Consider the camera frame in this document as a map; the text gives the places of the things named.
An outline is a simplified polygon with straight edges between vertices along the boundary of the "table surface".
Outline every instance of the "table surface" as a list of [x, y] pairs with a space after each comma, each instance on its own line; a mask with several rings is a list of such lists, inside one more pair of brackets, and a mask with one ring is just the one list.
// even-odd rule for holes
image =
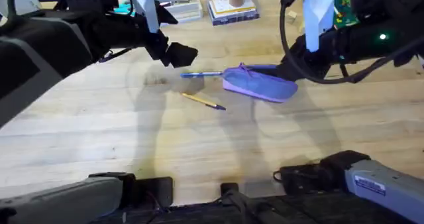
[[[283, 104], [224, 91], [217, 77], [180, 78], [183, 71], [221, 71], [239, 62], [278, 64], [279, 0], [259, 2], [255, 21], [213, 27], [205, 12], [200, 21], [163, 28], [170, 40], [199, 49], [191, 67], [165, 68], [139, 48], [53, 87], [0, 130], [0, 196], [108, 171], [171, 176], [175, 204], [211, 201], [222, 182], [239, 182], [252, 196], [278, 194], [271, 180], [280, 166], [348, 149], [424, 178], [424, 79], [416, 60], [385, 66], [354, 85], [299, 81]], [[301, 19], [300, 0], [290, 10]], [[293, 43], [296, 24], [287, 33]], [[335, 66], [329, 77], [336, 76]]]

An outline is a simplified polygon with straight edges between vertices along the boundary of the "label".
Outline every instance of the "label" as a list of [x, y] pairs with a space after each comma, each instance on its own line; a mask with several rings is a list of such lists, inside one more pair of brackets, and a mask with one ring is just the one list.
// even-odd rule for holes
[[379, 184], [378, 182], [374, 182], [369, 180], [368, 178], [363, 178], [360, 176], [355, 176], [355, 184], [362, 188], [366, 188], [367, 190], [373, 191], [377, 194], [381, 194], [383, 196], [386, 195], [386, 187], [383, 184]]

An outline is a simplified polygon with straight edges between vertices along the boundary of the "cable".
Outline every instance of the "cable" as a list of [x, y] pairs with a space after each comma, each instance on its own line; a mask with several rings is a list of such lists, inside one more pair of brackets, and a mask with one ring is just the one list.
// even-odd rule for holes
[[325, 79], [319, 79], [315, 78], [308, 73], [306, 73], [303, 69], [301, 69], [297, 62], [295, 61], [295, 58], [293, 57], [292, 52], [289, 49], [287, 38], [286, 38], [286, 20], [285, 20], [285, 13], [286, 13], [287, 6], [285, 3], [282, 3], [281, 10], [280, 10], [280, 36], [283, 44], [283, 49], [286, 53], [286, 56], [288, 57], [290, 63], [292, 66], [306, 79], [311, 80], [313, 82], [319, 83], [319, 84], [341, 84], [345, 82], [359, 82], [360, 80], [364, 79], [367, 75], [369, 75], [374, 70], [384, 66], [389, 61], [393, 60], [397, 56], [403, 54], [404, 52], [407, 52], [408, 50], [411, 50], [412, 48], [416, 47], [417, 45], [424, 42], [424, 35], [419, 37], [418, 39], [410, 42], [409, 44], [401, 47], [400, 49], [396, 50], [395, 52], [391, 53], [389, 56], [386, 56], [385, 58], [381, 58], [377, 61], [375, 61], [371, 66], [363, 69], [362, 71], [359, 71], [353, 75], [350, 75], [345, 78], [339, 78], [334, 80], [325, 80]]

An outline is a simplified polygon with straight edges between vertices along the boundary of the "yellow pencil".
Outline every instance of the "yellow pencil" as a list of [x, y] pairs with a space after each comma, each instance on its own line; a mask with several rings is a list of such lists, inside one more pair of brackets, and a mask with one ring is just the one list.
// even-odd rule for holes
[[187, 94], [187, 93], [181, 93], [181, 95], [185, 96], [185, 97], [186, 97], [186, 98], [188, 98], [188, 99], [192, 99], [192, 100], [194, 100], [194, 101], [197, 101], [197, 102], [203, 103], [203, 104], [205, 104], [206, 106], [208, 106], [208, 107], [212, 107], [212, 108], [214, 108], [214, 109], [218, 109], [218, 110], [222, 110], [222, 111], [226, 111], [226, 110], [227, 110], [227, 109], [225, 109], [225, 107], [223, 107], [222, 105], [217, 105], [217, 104], [212, 103], [212, 102], [210, 102], [210, 101], [206, 101], [206, 100], [204, 100], [204, 99], [200, 99], [200, 98], [197, 98], [197, 97], [195, 97], [195, 96], [189, 95], [189, 94]]

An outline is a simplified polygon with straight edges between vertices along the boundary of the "purple fabric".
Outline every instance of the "purple fabric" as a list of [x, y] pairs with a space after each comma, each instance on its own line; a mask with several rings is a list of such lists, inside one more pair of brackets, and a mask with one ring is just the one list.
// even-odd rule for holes
[[240, 64], [238, 68], [228, 68], [223, 73], [223, 87], [226, 90], [249, 95], [266, 101], [283, 103], [297, 91], [297, 84], [274, 76], [249, 70]]

